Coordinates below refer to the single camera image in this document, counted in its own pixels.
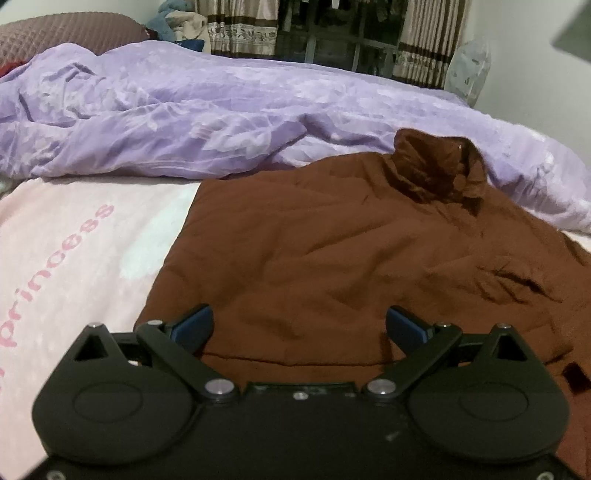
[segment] pile of clothes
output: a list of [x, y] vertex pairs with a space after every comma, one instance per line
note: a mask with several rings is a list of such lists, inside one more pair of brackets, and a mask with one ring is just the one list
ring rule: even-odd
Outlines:
[[191, 50], [212, 52], [207, 18], [195, 12], [190, 0], [166, 0], [158, 15], [146, 25], [158, 34], [158, 40], [177, 43]]

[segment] triangular cutout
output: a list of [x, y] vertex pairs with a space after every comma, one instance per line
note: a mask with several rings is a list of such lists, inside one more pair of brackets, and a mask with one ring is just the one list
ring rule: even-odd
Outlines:
[[501, 360], [525, 362], [527, 357], [512, 336], [503, 335], [496, 346], [495, 356]]
[[78, 355], [76, 355], [76, 361], [84, 362], [86, 360], [106, 358], [107, 356], [107, 350], [105, 349], [100, 337], [98, 335], [90, 335], [78, 352]]

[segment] quilted headboard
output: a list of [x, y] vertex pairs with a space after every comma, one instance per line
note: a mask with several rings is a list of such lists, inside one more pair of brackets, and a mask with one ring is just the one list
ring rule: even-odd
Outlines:
[[61, 43], [76, 43], [100, 55], [147, 39], [143, 25], [120, 14], [83, 12], [29, 18], [0, 25], [0, 66], [29, 60]]

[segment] curtain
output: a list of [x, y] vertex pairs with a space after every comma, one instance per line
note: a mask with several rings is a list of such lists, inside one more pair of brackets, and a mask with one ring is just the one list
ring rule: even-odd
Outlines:
[[196, 4], [207, 17], [213, 54], [273, 58], [279, 0], [196, 0]]
[[394, 79], [443, 88], [460, 40], [470, 0], [408, 0]]

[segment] wall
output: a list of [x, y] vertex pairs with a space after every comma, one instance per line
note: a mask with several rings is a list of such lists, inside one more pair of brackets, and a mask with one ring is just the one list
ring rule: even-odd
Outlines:
[[551, 42], [581, 0], [472, 0], [465, 39], [481, 35], [492, 65], [476, 108], [550, 135], [591, 164], [591, 64]]
[[0, 24], [65, 12], [115, 12], [145, 24], [164, 0], [8, 0], [0, 9]]

